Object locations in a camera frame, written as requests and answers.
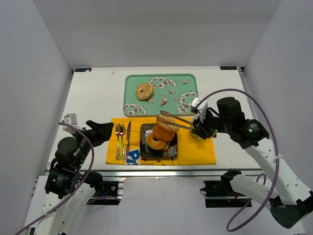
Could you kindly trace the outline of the sugared twisted ring bread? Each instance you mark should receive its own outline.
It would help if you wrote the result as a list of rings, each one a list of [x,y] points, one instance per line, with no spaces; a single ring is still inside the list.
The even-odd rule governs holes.
[[[159,119],[164,119],[166,121],[175,123],[174,119],[172,117],[166,117],[163,115],[160,115],[156,119],[156,124],[152,128],[152,132],[154,136],[157,139],[160,139],[162,141],[172,141],[177,131],[179,131],[179,127],[171,125],[171,124],[165,124],[159,121]]]

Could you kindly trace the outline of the brown bread loaf slice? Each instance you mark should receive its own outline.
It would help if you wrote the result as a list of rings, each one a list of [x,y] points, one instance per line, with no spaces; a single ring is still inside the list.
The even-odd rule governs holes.
[[[162,148],[162,151],[167,151],[169,149],[169,147],[170,147],[170,144],[171,144],[171,142],[167,141],[166,145]]]

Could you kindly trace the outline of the small glazed orange donut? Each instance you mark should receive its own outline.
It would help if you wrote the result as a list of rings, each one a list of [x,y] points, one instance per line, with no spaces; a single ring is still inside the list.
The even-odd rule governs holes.
[[[147,145],[154,150],[161,150],[166,146],[166,142],[158,139],[153,133],[146,138]]]

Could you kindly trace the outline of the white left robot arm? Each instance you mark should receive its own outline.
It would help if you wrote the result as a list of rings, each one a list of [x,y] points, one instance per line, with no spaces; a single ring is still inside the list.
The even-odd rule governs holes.
[[[68,235],[91,197],[108,193],[101,174],[91,169],[81,174],[80,169],[88,154],[94,154],[95,147],[111,138],[113,123],[88,120],[86,124],[89,130],[79,128],[69,118],[62,122],[63,130],[71,135],[57,144],[45,185],[43,218],[35,229],[36,235]]]

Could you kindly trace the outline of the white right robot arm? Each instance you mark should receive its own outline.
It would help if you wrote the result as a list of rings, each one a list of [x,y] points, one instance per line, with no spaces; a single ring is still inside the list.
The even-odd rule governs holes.
[[[217,101],[218,111],[195,98],[191,103],[193,133],[202,139],[214,133],[225,133],[249,154],[272,182],[273,189],[259,184],[237,169],[221,176],[221,184],[228,192],[244,194],[259,204],[264,203],[282,227],[292,228],[313,211],[313,191],[291,170],[282,156],[275,154],[274,143],[264,126],[255,119],[247,119],[240,102],[233,97]]]

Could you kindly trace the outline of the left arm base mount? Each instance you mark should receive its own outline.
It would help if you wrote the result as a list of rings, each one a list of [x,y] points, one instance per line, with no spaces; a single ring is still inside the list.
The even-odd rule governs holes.
[[[124,183],[119,180],[105,180],[103,175],[91,171],[84,183],[89,184],[95,189],[94,195],[88,200],[87,205],[119,205]]]

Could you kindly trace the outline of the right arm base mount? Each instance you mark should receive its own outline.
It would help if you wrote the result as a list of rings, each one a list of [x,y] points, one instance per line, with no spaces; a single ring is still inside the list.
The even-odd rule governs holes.
[[[230,169],[220,180],[204,181],[200,193],[205,197],[206,208],[242,208],[246,203],[252,207],[251,200],[244,194],[235,192],[230,181],[242,174],[237,169]]]

